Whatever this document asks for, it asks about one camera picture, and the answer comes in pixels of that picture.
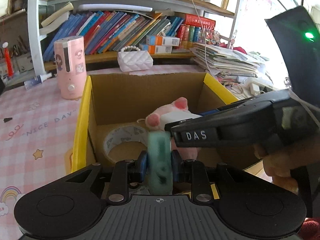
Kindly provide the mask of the person right hand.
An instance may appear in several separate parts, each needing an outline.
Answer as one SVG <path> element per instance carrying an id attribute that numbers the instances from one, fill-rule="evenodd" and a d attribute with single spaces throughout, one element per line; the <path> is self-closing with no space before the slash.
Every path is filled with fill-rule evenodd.
<path id="1" fill-rule="evenodd" d="M 264 171 L 272 177 L 275 185 L 297 194 L 299 186 L 291 177 L 290 171 L 319 162 L 319 135 L 283 147 L 274 153 L 267 153 L 262 146 L 255 144 L 254 154 L 263 160 Z"/>

